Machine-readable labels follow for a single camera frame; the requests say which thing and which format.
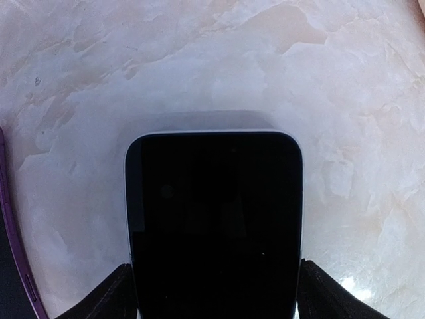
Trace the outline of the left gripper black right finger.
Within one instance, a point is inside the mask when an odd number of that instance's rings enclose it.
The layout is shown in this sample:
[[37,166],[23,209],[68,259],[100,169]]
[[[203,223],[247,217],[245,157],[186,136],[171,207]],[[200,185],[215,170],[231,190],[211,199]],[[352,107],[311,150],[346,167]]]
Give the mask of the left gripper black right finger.
[[301,319],[386,319],[355,298],[316,263],[306,259],[302,259],[300,265],[298,312]]

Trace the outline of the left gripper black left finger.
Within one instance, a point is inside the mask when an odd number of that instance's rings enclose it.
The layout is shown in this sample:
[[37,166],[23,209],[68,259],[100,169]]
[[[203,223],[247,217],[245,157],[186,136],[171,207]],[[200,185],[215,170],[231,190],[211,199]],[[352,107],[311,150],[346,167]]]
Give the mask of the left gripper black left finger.
[[130,264],[124,263],[57,319],[136,319],[137,296]]

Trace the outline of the black smartphone with white frame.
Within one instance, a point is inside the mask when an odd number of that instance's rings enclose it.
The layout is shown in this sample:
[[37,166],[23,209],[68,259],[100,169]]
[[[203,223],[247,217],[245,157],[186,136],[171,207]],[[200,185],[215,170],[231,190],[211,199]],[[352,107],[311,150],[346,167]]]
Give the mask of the black smartphone with white frame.
[[168,132],[125,163],[142,318],[293,318],[303,159],[281,132]]

